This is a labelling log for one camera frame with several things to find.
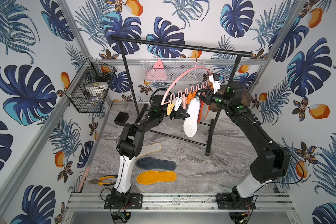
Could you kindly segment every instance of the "orange insole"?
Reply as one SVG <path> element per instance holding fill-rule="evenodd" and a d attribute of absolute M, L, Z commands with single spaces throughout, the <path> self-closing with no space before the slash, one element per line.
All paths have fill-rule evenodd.
<path fill-rule="evenodd" d="M 177 175 L 173 171 L 154 171 L 149 170 L 143 172 L 137 176 L 137 182 L 139 184 L 149 185 L 157 182 L 170 182 L 175 181 Z"/>

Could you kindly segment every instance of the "pliers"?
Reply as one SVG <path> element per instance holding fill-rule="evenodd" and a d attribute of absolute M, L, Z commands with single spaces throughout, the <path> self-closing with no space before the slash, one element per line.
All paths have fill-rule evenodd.
<path fill-rule="evenodd" d="M 102 182 L 102 181 L 107 179 L 107 178 L 117 178 L 117 177 L 118 177 L 117 175 L 108 175 L 108 176 L 100 177 L 99 179 L 90 180 L 89 183 L 92 183 L 92 184 L 98 183 L 99 185 L 103 185 L 103 186 L 115 185 L 116 184 L 115 181 L 111 182 L 111 183 L 105 183 L 105 182 Z"/>

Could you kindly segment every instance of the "black box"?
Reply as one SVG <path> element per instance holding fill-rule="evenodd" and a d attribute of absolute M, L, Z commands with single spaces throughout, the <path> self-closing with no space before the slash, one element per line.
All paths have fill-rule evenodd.
<path fill-rule="evenodd" d="M 115 119 L 115 124 L 123 126 L 127 122 L 128 118 L 129 116 L 127 113 L 120 112 Z"/>

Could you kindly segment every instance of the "dark blue insole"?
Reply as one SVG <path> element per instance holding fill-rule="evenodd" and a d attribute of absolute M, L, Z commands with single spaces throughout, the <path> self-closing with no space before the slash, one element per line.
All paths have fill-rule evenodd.
<path fill-rule="evenodd" d="M 141 169 L 165 169 L 169 171 L 175 170 L 177 164 L 173 161 L 155 159 L 151 157 L 140 158 L 136 161 L 136 166 Z"/>

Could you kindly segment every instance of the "black clothes rack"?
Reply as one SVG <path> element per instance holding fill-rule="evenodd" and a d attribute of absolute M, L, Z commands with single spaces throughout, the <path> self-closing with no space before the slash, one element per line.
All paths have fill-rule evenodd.
<path fill-rule="evenodd" d="M 136 96 L 135 96 L 134 90 L 133 90 L 133 82 L 132 82 L 132 79 L 131 79 L 131 76 L 130 76 L 130 73 L 129 73 L 128 64 L 127 64 L 127 60 L 126 60 L 126 55 L 125 55 L 124 49 L 123 49 L 123 42 L 151 44 L 151 45 L 157 45 L 157 46 L 183 48 L 183 49 L 189 49 L 189 50 L 197 50 L 199 48 L 199 50 L 201 50 L 201 51 L 207 51 L 207 52 L 213 52 L 213 53 L 222 53 L 222 54 L 228 54 L 228 55 L 236 55 L 237 57 L 235 59 L 233 70 L 231 72 L 233 75 L 230 75 L 229 82 L 233 80 L 234 74 L 237 71 L 237 67 L 240 63 L 241 58 L 242 57 L 250 57 L 251 53 L 252 53 L 252 51 L 251 52 L 230 51 L 230 50 L 224 50 L 224 49 L 218 49 L 218 48 L 209 48 L 209 47 L 202 47 L 202 46 L 198 47 L 198 46 L 191 46 L 191 45 L 184 45 L 184 44 L 173 44 L 173 43 L 165 43 L 165 42 L 147 41 L 147 40 L 141 40 L 141 39 L 132 39 L 132 38 L 115 37 L 115 36 L 111 36 L 111 39 L 114 40 L 114 41 L 118 41 L 118 46 L 120 47 L 120 50 L 121 50 L 123 64 L 124 64 L 125 69 L 126 69 L 128 81 L 131 85 L 131 91 L 132 91 L 132 96 L 133 96 L 133 100 L 134 100 L 134 105 L 135 105 L 136 111 L 137 111 L 137 116 L 138 116 L 137 121 L 142 119 L 144 112 L 147 111 L 148 105 L 144 104 L 143 109 L 141 110 L 141 112 L 139 112 Z M 216 124 L 216 122 L 219 118 L 220 111 L 221 111 L 221 108 L 218 109 L 218 112 L 215 116 L 215 119 L 211 119 L 210 124 L 200 122 L 200 124 L 209 126 L 208 141 L 207 141 L 206 144 L 201 143 L 201 142 L 197 142 L 197 141 L 192 141 L 192 140 L 185 139 L 185 138 L 181 138 L 181 137 L 178 137 L 178 136 L 173 136 L 173 135 L 162 133 L 162 132 L 157 132 L 157 131 L 154 131 L 154 130 L 149 130 L 149 131 L 153 132 L 153 133 L 161 134 L 161 135 L 164 135 L 164 136 L 172 137 L 172 138 L 177 138 L 179 140 L 188 141 L 188 142 L 198 144 L 198 145 L 201 145 L 201 146 L 206 146 L 205 155 L 208 156 L 208 155 L 210 155 L 210 148 L 211 148 L 211 143 L 212 143 L 213 131 L 214 131 L 214 128 L 215 128 L 215 124 Z"/>

